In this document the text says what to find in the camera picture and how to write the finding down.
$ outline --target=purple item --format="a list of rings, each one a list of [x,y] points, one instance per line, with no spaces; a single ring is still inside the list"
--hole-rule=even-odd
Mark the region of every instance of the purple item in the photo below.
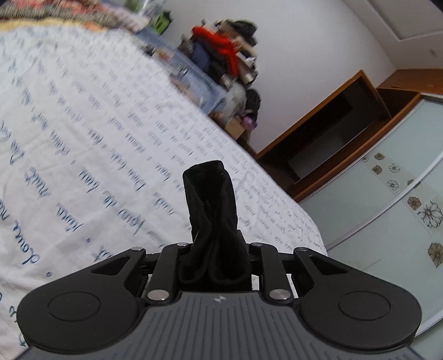
[[[241,124],[246,129],[246,131],[253,131],[257,127],[257,123],[249,116],[244,116],[241,120]]]

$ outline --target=frosted glass panel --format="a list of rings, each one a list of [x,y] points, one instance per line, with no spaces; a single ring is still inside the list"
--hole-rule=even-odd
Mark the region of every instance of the frosted glass panel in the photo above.
[[[411,347],[426,360],[442,360],[443,321],[414,339]]]
[[[327,245],[394,198],[394,193],[360,161],[300,205],[314,220]]]
[[[399,285],[423,321],[443,309],[443,164],[380,218],[328,251],[330,257]]]
[[[442,134],[443,105],[422,101],[371,153],[383,153],[416,178],[443,150]],[[443,193],[443,182],[439,186]],[[300,205],[317,224],[327,245],[373,216],[395,196],[360,161]]]

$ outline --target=sliding wardrobe door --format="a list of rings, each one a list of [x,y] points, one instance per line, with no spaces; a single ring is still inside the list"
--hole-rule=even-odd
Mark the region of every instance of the sliding wardrobe door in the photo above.
[[[300,205],[328,244],[389,204],[443,150],[443,105],[422,100],[384,139]]]
[[[411,348],[426,360],[442,360],[443,356],[443,321],[435,324],[425,333],[417,336]]]
[[[443,317],[442,179],[440,162],[380,217],[328,250],[330,257],[410,291],[423,311],[419,332]]]

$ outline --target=gray ridged surface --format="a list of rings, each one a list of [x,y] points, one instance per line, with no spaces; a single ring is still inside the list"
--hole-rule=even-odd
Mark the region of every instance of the gray ridged surface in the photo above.
[[[139,326],[109,348],[82,355],[33,348],[20,360],[416,360],[403,348],[386,354],[348,353],[316,339],[286,306],[259,294],[183,293],[180,300],[149,309]]]

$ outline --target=white bedsheet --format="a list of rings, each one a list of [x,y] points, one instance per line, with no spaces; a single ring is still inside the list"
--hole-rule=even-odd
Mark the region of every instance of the white bedsheet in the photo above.
[[[0,33],[0,358],[37,286],[124,251],[191,241],[182,173],[220,159],[247,242],[326,253],[309,216],[123,31]]]

